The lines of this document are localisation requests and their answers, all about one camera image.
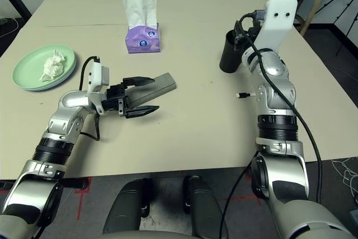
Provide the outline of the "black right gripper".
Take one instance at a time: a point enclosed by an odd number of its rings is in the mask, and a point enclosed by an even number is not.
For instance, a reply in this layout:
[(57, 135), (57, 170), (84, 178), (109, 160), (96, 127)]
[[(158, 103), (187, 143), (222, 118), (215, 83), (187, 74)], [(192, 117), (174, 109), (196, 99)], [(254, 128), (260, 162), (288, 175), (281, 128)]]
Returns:
[[(261, 22), (266, 15), (265, 11), (253, 11), (243, 15), (235, 22), (233, 30), (233, 46), (235, 51), (245, 51), (254, 42), (261, 30)], [(243, 28), (245, 19), (252, 20), (252, 26), (247, 30)]]

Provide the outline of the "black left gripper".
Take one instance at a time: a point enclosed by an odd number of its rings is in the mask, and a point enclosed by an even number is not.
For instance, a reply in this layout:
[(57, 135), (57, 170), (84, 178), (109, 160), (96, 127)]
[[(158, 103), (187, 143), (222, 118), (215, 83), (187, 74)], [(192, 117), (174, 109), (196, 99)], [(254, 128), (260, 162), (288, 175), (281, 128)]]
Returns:
[(105, 99), (102, 101), (102, 107), (105, 112), (117, 111), (120, 116), (127, 119), (138, 118), (148, 115), (159, 109), (156, 105), (139, 106), (133, 109), (128, 109), (128, 97), (126, 89), (129, 86), (145, 86), (153, 83), (154, 79), (149, 77), (129, 77), (124, 78), (123, 82), (117, 85), (111, 85), (105, 92)]

